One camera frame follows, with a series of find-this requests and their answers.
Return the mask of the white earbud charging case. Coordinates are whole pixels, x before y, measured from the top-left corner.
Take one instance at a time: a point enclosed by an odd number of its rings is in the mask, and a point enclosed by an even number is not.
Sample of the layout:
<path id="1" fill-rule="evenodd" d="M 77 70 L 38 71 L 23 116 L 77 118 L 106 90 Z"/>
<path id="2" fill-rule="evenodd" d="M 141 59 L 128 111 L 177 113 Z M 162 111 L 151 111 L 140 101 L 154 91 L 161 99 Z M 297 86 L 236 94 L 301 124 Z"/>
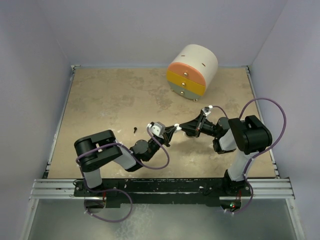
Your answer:
<path id="1" fill-rule="evenodd" d="M 180 127 L 180 125 L 178 123 L 175 123 L 174 124 L 174 133 L 177 133 L 181 130 L 182 130 L 182 128 Z"/>

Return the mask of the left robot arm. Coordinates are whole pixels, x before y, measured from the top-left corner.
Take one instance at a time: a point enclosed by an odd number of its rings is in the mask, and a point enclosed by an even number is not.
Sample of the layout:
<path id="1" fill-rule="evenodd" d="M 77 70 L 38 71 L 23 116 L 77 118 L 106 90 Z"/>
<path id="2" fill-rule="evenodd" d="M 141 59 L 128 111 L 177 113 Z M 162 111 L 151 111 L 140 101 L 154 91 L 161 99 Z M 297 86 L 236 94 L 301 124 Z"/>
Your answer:
<path id="1" fill-rule="evenodd" d="M 151 170 L 166 168 L 170 163 L 170 156 L 165 147 L 170 146 L 173 135 L 181 130 L 178 123 L 166 127 L 161 122 L 151 122 L 146 126 L 150 139 L 138 140 L 130 148 L 119 142 L 112 130 L 78 139 L 74 143 L 76 163 L 86 183 L 85 190 L 91 196 L 101 194 L 103 181 L 100 168 L 110 162 L 117 163 L 127 172 L 135 172 L 142 167 Z M 166 155 L 166 164 L 159 167 L 146 165 L 145 162 L 151 160 L 160 149 Z"/>

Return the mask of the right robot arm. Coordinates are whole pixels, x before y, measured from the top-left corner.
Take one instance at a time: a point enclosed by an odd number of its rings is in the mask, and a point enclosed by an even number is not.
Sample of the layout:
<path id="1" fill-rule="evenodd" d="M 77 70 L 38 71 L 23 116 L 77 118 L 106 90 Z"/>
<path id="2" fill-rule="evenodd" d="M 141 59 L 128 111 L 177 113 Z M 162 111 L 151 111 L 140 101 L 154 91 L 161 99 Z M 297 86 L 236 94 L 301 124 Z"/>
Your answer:
<path id="1" fill-rule="evenodd" d="M 233 196 L 248 186 L 245 174 L 251 167 L 254 156 L 266 150 L 273 141 L 271 132 L 255 115 L 249 115 L 244 120 L 221 117 L 214 124 L 201 113 L 180 127 L 189 137 L 197 138 L 200 134 L 213 137 L 213 149 L 219 155 L 236 151 L 235 160 L 225 171 L 217 187 L 217 190 L 228 196 Z"/>

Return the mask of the round white drawer cabinet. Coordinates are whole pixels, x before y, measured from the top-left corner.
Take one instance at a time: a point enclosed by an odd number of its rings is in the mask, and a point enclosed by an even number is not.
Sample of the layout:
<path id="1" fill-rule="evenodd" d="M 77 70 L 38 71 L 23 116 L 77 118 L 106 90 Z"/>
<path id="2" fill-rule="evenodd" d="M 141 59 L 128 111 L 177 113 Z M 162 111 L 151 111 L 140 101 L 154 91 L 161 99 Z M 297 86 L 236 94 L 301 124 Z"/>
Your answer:
<path id="1" fill-rule="evenodd" d="M 218 67 L 218 59 L 211 50 L 189 44 L 167 67 L 166 79 L 173 92 L 196 102 L 205 94 Z"/>

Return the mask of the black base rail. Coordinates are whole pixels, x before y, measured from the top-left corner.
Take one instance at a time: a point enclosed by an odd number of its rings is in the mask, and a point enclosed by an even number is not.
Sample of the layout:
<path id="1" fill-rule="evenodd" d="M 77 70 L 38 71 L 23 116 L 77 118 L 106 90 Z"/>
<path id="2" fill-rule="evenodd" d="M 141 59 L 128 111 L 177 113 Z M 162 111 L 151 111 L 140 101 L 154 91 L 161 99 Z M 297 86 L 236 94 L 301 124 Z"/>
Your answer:
<path id="1" fill-rule="evenodd" d="M 245 181 L 231 182 L 221 178 L 104 178 L 101 185 L 88 189 L 83 180 L 74 181 L 74 196 L 86 200 L 104 199 L 106 207 L 121 204 L 205 205 L 227 207 L 240 198 L 249 197 L 251 190 Z"/>

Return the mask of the aluminium frame rail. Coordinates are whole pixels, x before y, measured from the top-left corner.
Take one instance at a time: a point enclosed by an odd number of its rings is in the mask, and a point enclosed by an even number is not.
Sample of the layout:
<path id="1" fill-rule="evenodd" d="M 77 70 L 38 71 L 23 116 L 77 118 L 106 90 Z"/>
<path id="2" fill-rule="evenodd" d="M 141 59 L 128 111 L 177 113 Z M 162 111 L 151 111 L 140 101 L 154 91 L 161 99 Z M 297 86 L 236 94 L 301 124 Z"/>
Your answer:
<path id="1" fill-rule="evenodd" d="M 213 178 L 109 178 L 105 185 L 109 189 L 120 189 L 131 197 L 139 195 L 191 195 L 218 196 L 221 200 L 294 199 L 295 194 L 288 178 L 250 178 L 253 193 L 246 186 L 237 193 L 216 193 L 217 182 Z M 31 199 L 93 199 L 102 198 L 102 193 L 87 190 L 75 179 L 36 179 Z"/>

